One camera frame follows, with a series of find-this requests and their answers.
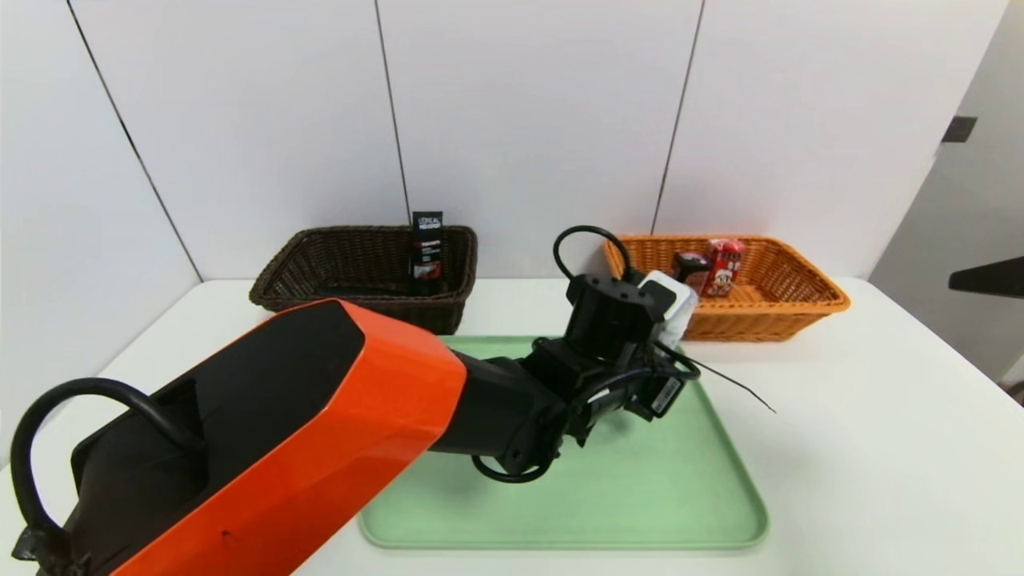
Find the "red package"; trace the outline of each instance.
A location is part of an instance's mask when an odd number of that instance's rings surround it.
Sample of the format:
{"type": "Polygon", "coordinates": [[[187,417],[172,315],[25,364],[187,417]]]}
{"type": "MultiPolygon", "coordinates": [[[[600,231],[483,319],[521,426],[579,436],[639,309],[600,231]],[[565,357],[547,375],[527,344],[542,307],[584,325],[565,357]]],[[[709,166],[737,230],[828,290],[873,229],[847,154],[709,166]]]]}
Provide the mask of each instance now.
{"type": "Polygon", "coordinates": [[[745,246],[738,240],[719,238],[708,242],[708,259],[711,272],[705,284],[703,295],[724,296],[732,290],[732,282],[739,274],[739,261],[745,246]]]}

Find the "wire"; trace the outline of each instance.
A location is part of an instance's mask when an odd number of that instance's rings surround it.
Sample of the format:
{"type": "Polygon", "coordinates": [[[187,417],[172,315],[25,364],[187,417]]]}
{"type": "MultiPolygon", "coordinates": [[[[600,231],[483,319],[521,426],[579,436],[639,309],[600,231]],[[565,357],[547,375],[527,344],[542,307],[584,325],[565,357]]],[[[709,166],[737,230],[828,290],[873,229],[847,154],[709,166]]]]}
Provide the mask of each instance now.
{"type": "Polygon", "coordinates": [[[623,262],[626,264],[625,268],[623,269],[623,274],[622,276],[620,276],[620,279],[625,280],[629,272],[633,270],[633,263],[630,260],[629,249],[626,248],[626,245],[623,244],[623,241],[618,240],[618,238],[614,234],[611,234],[610,232],[604,230],[603,228],[586,225],[586,224],[565,229],[564,231],[562,231],[561,234],[558,235],[558,238],[555,239],[554,246],[552,246],[552,252],[554,252],[555,254],[555,265],[558,266],[558,270],[562,271],[562,274],[565,275],[565,278],[572,280],[573,274],[569,272],[569,269],[565,268],[565,262],[562,261],[562,256],[561,253],[559,252],[559,249],[561,248],[562,240],[565,240],[566,238],[572,236],[578,232],[589,232],[591,234],[596,234],[598,236],[604,237],[605,239],[608,240],[608,242],[611,242],[615,246],[615,248],[618,249],[618,253],[623,255],[623,262]]]}
{"type": "Polygon", "coordinates": [[[778,414],[778,412],[775,412],[775,409],[772,408],[767,402],[765,402],[763,398],[761,398],[760,396],[758,396],[758,393],[756,393],[756,392],[752,390],[751,388],[744,386],[742,383],[740,383],[740,382],[738,382],[738,381],[730,378],[729,376],[726,376],[725,374],[719,372],[718,370],[715,370],[714,368],[712,368],[711,366],[708,366],[707,364],[703,364],[702,362],[697,362],[696,360],[693,360],[692,358],[690,358],[688,356],[685,356],[683,354],[680,354],[677,351],[672,349],[671,347],[663,344],[662,342],[654,342],[654,345],[656,345],[658,348],[665,351],[665,353],[668,354],[669,356],[671,356],[673,360],[675,360],[676,362],[679,362],[679,363],[683,364],[683,366],[686,366],[687,368],[689,368],[689,364],[690,363],[693,363],[693,364],[696,364],[697,366],[700,366],[701,368],[705,368],[705,369],[711,371],[713,374],[717,374],[718,376],[721,376],[722,378],[725,378],[726,380],[729,380],[733,384],[736,384],[737,386],[739,386],[739,387],[743,388],[744,390],[746,390],[748,393],[750,393],[750,395],[753,396],[754,398],[758,399],[758,401],[761,404],[764,404],[767,409],[771,410],[775,414],[778,414]]]}
{"type": "Polygon", "coordinates": [[[32,403],[14,429],[10,448],[10,475],[17,506],[29,529],[41,531],[58,540],[68,535],[46,513],[39,499],[36,479],[32,474],[32,442],[43,420],[57,405],[76,396],[86,395],[103,396],[128,406],[148,420],[164,438],[186,452],[203,453],[206,450],[202,440],[172,420],[150,397],[124,382],[109,378],[79,378],[51,388],[32,403]]]}
{"type": "Polygon", "coordinates": [[[476,466],[476,469],[480,474],[490,480],[497,480],[498,482],[504,482],[506,484],[526,484],[527,482],[534,482],[544,476],[544,472],[548,471],[548,468],[551,467],[551,460],[548,460],[546,462],[541,462],[536,468],[527,472],[505,474],[484,464],[483,460],[479,456],[472,456],[470,459],[473,460],[473,465],[476,466]]]}

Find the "wicker basket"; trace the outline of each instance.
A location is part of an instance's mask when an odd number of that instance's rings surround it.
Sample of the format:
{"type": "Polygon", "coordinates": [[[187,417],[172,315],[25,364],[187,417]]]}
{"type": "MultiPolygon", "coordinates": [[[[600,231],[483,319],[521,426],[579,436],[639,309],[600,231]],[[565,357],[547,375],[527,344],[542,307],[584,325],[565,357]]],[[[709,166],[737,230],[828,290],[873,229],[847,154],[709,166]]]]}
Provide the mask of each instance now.
{"type": "Polygon", "coordinates": [[[296,234],[263,269],[249,299],[272,312],[344,298],[435,334],[454,334],[476,280],[476,234],[441,229],[441,293],[411,296],[409,227],[333,227],[296,234]]]}
{"type": "MultiPolygon", "coordinates": [[[[633,266],[644,274],[672,269],[673,254],[705,252],[708,240],[722,235],[622,236],[633,266]]],[[[746,245],[727,296],[700,299],[686,329],[687,340],[769,342],[792,338],[818,320],[850,307],[850,299],[788,244],[765,236],[729,236],[746,245]]],[[[623,257],[610,242],[604,255],[621,275],[623,257]]]]}

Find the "white table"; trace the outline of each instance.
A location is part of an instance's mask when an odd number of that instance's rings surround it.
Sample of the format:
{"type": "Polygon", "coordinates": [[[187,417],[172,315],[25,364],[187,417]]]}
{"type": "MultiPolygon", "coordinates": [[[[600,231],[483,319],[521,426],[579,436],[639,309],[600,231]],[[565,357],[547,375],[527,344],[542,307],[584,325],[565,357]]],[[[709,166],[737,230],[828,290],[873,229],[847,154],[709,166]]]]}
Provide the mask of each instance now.
{"type": "MultiPolygon", "coordinates": [[[[297,574],[1024,574],[1024,409],[876,288],[839,282],[853,299],[850,311],[788,342],[687,344],[695,358],[756,387],[778,410],[772,414],[731,384],[705,378],[771,516],[758,546],[396,551],[372,546],[349,523],[297,574]]],[[[157,389],[268,316],[249,303],[250,285],[195,288],[102,375],[157,389]]],[[[480,280],[460,333],[560,333],[569,313],[564,287],[561,280],[480,280]]],[[[66,518],[75,503],[72,448],[120,412],[106,400],[76,399],[41,431],[36,476],[54,518],[66,518]]],[[[6,468],[0,482],[5,552],[23,521],[6,468]]],[[[5,575],[34,570],[0,561],[5,575]]]]}

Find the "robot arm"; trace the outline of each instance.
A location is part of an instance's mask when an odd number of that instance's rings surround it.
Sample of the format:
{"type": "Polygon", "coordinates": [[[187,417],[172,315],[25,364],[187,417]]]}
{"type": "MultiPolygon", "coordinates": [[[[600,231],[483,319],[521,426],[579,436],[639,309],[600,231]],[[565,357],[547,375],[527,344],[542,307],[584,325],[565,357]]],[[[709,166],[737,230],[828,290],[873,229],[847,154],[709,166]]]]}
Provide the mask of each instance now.
{"type": "Polygon", "coordinates": [[[660,307],[620,279],[581,275],[560,338],[478,360],[342,300],[274,316],[150,397],[119,382],[61,384],[19,423],[11,470],[28,528],[14,557],[57,575],[287,574],[426,450],[467,454],[497,481],[534,481],[562,439],[603,414],[651,420],[685,380],[655,352],[660,307]],[[79,502],[43,510],[31,445],[81,394],[131,410],[72,455],[79,502]],[[497,460],[502,470],[481,457],[497,460]]]}

